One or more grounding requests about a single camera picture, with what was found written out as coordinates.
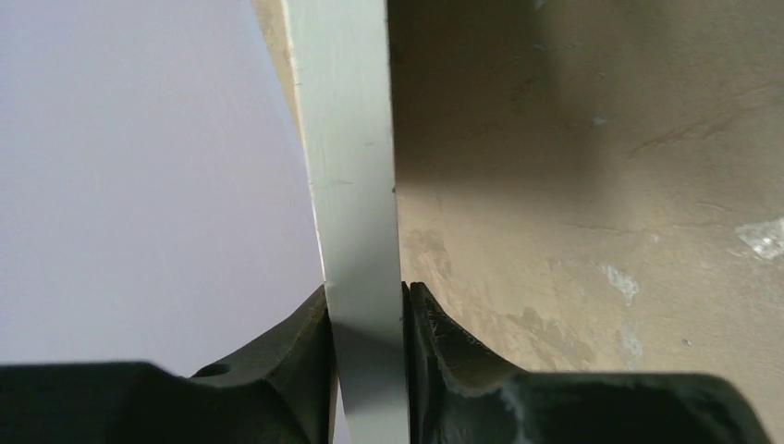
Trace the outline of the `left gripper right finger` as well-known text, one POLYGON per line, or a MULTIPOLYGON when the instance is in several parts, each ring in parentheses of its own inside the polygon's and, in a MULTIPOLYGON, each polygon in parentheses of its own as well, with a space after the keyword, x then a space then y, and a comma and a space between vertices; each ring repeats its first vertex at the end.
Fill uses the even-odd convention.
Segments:
POLYGON ((414 443, 767 443, 708 374, 534 372, 489 349, 421 282, 402 288, 414 443))

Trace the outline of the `wooden picture frame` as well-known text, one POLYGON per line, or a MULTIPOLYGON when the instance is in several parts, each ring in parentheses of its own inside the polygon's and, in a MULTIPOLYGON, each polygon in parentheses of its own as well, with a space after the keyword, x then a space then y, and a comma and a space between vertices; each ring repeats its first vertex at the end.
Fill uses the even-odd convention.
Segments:
POLYGON ((307 164, 349 440, 407 443, 387 4, 253 9, 307 164))

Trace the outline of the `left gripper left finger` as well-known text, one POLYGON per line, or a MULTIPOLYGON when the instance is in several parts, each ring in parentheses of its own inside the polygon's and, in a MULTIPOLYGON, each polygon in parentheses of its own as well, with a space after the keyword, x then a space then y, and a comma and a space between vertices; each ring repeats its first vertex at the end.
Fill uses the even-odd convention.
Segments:
POLYGON ((325 292, 193 376, 144 362, 1 370, 5 443, 328 443, 337 382, 325 292))

